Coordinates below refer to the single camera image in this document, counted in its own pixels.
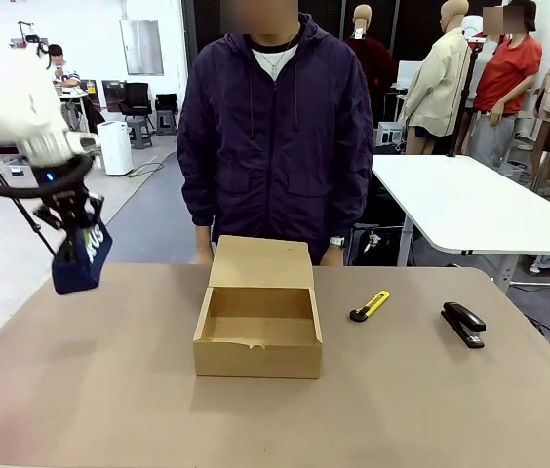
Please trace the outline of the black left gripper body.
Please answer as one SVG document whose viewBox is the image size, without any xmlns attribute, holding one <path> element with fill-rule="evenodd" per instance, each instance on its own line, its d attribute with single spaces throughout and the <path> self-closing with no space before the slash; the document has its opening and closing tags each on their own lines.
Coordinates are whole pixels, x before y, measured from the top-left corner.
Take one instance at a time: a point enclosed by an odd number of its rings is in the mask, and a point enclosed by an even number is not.
<svg viewBox="0 0 550 468">
<path fill-rule="evenodd" d="M 42 202 L 61 201 L 65 204 L 65 228 L 89 228 L 86 203 L 89 191 L 84 176 L 93 164 L 89 156 L 74 156 L 56 166 L 33 166 L 38 187 L 44 189 Z"/>
</svg>

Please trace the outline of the person's right hand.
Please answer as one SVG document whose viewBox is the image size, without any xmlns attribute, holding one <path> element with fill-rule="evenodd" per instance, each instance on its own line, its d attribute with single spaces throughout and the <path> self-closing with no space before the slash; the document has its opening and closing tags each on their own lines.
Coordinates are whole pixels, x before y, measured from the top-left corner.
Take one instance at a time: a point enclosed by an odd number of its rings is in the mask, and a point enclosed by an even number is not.
<svg viewBox="0 0 550 468">
<path fill-rule="evenodd" d="M 195 227 L 196 263 L 210 266 L 214 260 L 214 249 L 210 226 Z"/>
</svg>

